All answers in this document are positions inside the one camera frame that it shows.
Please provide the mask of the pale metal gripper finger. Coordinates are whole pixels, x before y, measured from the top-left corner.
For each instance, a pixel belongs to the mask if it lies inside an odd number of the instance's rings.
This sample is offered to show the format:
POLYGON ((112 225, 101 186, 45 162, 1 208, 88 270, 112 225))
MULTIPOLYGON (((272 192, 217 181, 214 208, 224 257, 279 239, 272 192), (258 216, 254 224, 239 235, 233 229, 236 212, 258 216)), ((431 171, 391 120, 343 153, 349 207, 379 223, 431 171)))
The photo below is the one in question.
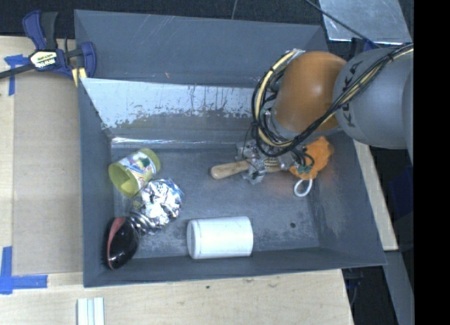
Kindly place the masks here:
POLYGON ((260 183, 268 172, 266 165, 262 162, 246 162, 248 169, 242 174, 242 178, 250 184, 260 183))
POLYGON ((262 155, 254 139, 245 140, 236 144, 236 160, 258 161, 262 155))

